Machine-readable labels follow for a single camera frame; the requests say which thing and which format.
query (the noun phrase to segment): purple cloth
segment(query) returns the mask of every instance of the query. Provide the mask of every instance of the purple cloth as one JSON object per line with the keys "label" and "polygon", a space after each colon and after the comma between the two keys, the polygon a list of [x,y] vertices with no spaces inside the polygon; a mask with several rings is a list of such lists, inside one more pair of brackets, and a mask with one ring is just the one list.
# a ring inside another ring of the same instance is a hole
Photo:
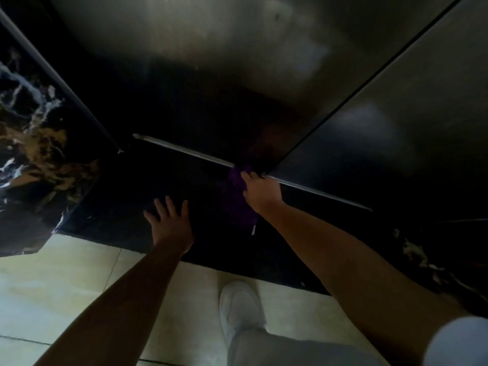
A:
{"label": "purple cloth", "polygon": [[247,190],[241,172],[251,172],[250,166],[234,167],[229,171],[227,183],[222,186],[222,207],[233,225],[238,227],[252,227],[259,219],[259,214],[247,204],[242,192]]}

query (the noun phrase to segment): left hand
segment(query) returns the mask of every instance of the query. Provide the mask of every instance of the left hand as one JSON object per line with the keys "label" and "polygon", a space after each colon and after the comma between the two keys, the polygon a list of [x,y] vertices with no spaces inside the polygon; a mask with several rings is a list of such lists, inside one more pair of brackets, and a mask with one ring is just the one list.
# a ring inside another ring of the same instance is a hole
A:
{"label": "left hand", "polygon": [[168,210],[164,208],[159,199],[155,199],[154,205],[160,221],[148,211],[144,211],[144,217],[151,224],[154,245],[171,245],[180,249],[182,254],[189,251],[194,239],[188,218],[188,201],[184,201],[181,206],[181,216],[176,212],[175,205],[169,196],[166,197]]}

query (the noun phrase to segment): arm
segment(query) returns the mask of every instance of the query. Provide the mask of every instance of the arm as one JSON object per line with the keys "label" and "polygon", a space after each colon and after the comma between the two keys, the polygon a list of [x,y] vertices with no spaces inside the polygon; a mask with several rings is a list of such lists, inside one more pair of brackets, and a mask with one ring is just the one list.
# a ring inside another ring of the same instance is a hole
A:
{"label": "arm", "polygon": [[167,196],[169,215],[149,212],[154,249],[80,314],[35,366],[135,365],[149,338],[169,281],[192,243],[188,203],[178,216]]}
{"label": "arm", "polygon": [[369,341],[394,364],[419,364],[433,335],[464,315],[350,234],[286,205],[280,185],[242,174],[245,198],[285,238]]}

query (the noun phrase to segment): hand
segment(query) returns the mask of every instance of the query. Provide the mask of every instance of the hand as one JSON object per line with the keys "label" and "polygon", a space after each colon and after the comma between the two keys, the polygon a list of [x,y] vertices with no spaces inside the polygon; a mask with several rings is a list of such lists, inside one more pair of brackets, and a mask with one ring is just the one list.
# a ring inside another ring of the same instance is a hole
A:
{"label": "hand", "polygon": [[154,245],[172,245],[174,248],[179,248],[182,254],[189,251],[194,239],[188,218],[188,201],[184,201],[181,206],[181,217],[176,212],[175,205],[169,196],[166,197],[168,211],[159,199],[155,199],[154,205],[160,221],[148,211],[144,211],[144,217],[151,224]]}
{"label": "hand", "polygon": [[284,204],[277,180],[261,178],[256,172],[251,172],[251,174],[241,172],[241,177],[247,185],[247,190],[244,190],[244,198],[255,212],[263,215],[270,207]]}

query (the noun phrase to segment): white sleeve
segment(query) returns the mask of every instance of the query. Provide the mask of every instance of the white sleeve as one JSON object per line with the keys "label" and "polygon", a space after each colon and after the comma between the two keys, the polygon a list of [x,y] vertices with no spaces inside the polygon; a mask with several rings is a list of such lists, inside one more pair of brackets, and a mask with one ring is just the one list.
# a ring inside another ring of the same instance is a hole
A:
{"label": "white sleeve", "polygon": [[488,320],[462,317],[441,327],[424,357],[424,366],[488,365]]}

